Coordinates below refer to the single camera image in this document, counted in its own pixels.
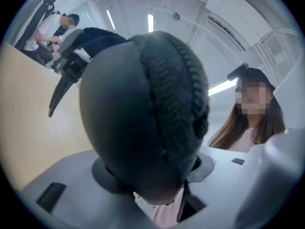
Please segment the woman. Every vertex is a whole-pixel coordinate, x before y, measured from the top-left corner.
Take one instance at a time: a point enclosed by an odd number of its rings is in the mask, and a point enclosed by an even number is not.
[[[250,68],[248,74],[238,78],[233,110],[208,146],[248,153],[254,145],[263,144],[274,134],[284,132],[283,114],[273,96],[274,89],[259,69]],[[154,209],[152,220],[160,228],[178,224],[183,190],[172,204]]]

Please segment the light wood surface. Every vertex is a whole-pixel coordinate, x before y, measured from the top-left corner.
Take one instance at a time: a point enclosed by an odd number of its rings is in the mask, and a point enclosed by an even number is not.
[[[81,121],[74,85],[48,117],[60,76],[8,43],[0,52],[0,162],[11,184],[22,189],[51,165],[92,149]]]

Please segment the pink shirt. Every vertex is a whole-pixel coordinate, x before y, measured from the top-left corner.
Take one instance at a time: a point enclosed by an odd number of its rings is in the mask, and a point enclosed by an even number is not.
[[[254,128],[247,129],[241,138],[232,145],[230,151],[248,153],[250,148],[254,146],[251,141],[251,134]],[[170,205],[158,205],[155,207],[152,220],[162,229],[167,229],[178,224],[177,217],[181,206],[184,188],[180,190],[174,202]]]
[[[184,188],[180,190],[170,205],[157,205],[152,213],[152,220],[162,229],[178,224],[177,217],[182,202]]]

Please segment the black chair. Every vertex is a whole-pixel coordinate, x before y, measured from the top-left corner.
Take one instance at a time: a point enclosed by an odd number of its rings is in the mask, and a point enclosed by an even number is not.
[[[44,16],[43,19],[47,18],[53,11],[54,11],[54,2],[56,0],[44,0],[40,7],[35,12],[33,18],[29,22],[28,26],[26,27],[23,35],[15,44],[15,48],[21,50],[24,48],[27,40],[33,35],[35,32],[41,18]]]

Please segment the ceiling light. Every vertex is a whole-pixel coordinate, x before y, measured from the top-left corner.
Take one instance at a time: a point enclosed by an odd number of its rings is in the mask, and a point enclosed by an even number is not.
[[[88,19],[90,20],[90,22],[92,22],[92,20],[90,19],[90,16],[89,16],[89,14],[88,13],[86,13],[87,14],[87,16],[88,16]]]
[[[223,90],[226,90],[230,87],[233,87],[233,86],[236,86],[236,83],[237,83],[237,78],[232,80],[232,81],[226,81],[224,83],[221,83],[219,84],[218,86],[216,87],[213,87],[211,88],[209,91],[208,91],[208,96],[211,96],[213,94],[216,94],[218,92],[221,92]]]
[[[115,26],[114,26],[114,23],[113,23],[113,21],[112,21],[112,18],[111,18],[111,15],[110,15],[109,10],[107,10],[107,14],[108,14],[108,17],[109,17],[109,19],[110,19],[110,22],[111,22],[112,27],[115,29]]]
[[[148,32],[153,32],[153,22],[154,16],[152,14],[148,15]]]
[[[86,21],[88,21],[88,20],[87,20],[87,18],[84,16],[84,14],[83,14],[83,13],[82,13],[82,15],[83,15],[83,17],[85,18],[85,20],[86,20]]]

